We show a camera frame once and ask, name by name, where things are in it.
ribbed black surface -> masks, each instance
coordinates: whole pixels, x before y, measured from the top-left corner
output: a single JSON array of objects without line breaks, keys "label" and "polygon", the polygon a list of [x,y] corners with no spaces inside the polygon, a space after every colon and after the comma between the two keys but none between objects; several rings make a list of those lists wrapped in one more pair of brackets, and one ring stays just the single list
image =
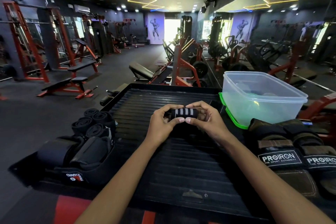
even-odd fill
[{"label": "ribbed black surface", "polygon": [[[187,105],[200,100],[220,102],[218,94],[128,90],[111,109],[118,122],[115,137],[120,165],[144,140],[153,111],[168,103]],[[235,173],[240,171],[206,135],[198,134],[168,138],[148,164],[133,198],[251,217],[225,172],[232,167]]]}]

brand label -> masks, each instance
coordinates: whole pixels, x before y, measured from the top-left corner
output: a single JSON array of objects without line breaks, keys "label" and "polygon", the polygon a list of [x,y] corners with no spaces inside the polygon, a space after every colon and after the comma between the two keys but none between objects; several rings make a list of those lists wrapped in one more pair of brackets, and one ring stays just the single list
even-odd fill
[{"label": "brand label", "polygon": [[330,155],[309,155],[305,156],[308,162],[308,167],[322,168],[322,167],[335,167],[336,168],[336,156]]},{"label": "brand label", "polygon": [[82,175],[78,173],[66,174],[66,176],[69,177],[71,181],[79,181],[79,182],[84,181]]},{"label": "brand label", "polygon": [[301,164],[301,160],[294,150],[275,151],[258,155],[258,158],[268,167]]}]

hand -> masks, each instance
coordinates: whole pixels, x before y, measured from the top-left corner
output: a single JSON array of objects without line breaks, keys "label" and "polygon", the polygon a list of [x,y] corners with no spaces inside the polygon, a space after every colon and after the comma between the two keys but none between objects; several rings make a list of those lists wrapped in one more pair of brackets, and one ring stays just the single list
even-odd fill
[{"label": "hand", "polygon": [[168,119],[163,118],[165,112],[169,111],[170,109],[180,109],[183,107],[183,105],[168,104],[154,111],[152,117],[150,118],[145,141],[150,141],[152,144],[159,147],[160,144],[162,144],[167,139],[175,125],[185,121],[183,117],[178,117],[168,122]]},{"label": "hand", "polygon": [[191,125],[203,129],[215,141],[229,141],[236,139],[225,126],[221,115],[217,109],[203,101],[195,102],[186,106],[186,108],[196,108],[199,112],[198,118],[186,118],[185,121]]}]

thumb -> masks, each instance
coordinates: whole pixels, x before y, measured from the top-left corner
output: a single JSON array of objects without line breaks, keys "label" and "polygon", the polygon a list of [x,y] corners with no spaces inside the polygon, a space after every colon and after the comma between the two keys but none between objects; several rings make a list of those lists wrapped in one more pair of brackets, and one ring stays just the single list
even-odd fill
[{"label": "thumb", "polygon": [[168,124],[173,128],[175,127],[175,125],[184,122],[185,119],[183,117],[178,117],[175,119],[172,119],[170,122],[168,122]]},{"label": "thumb", "polygon": [[189,123],[189,124],[191,124],[191,125],[200,127],[200,128],[204,128],[204,125],[206,124],[206,122],[204,122],[204,121],[200,121],[200,120],[198,120],[198,119],[190,118],[190,117],[187,117],[187,118],[185,119],[185,122],[186,122],[186,123]]}]

black tray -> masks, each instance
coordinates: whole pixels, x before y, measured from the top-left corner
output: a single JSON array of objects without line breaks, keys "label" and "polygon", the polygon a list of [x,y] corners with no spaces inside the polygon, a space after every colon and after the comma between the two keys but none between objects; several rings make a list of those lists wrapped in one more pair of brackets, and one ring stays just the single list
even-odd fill
[{"label": "black tray", "polygon": [[[112,110],[118,122],[115,145],[116,173],[144,140],[154,110],[167,103],[187,105],[203,100],[221,102],[220,89],[130,84],[103,111]],[[222,118],[228,129],[242,142],[243,131],[226,112]],[[188,131],[189,124],[179,124],[178,131]],[[101,188],[62,184],[45,173],[36,153],[10,167],[25,186],[36,190],[93,199]],[[314,201],[326,214],[336,219],[336,202]],[[159,148],[142,176],[130,207],[157,213],[174,212],[204,221],[223,223],[268,223],[270,214],[254,189],[228,155],[207,135],[174,136]]]}]

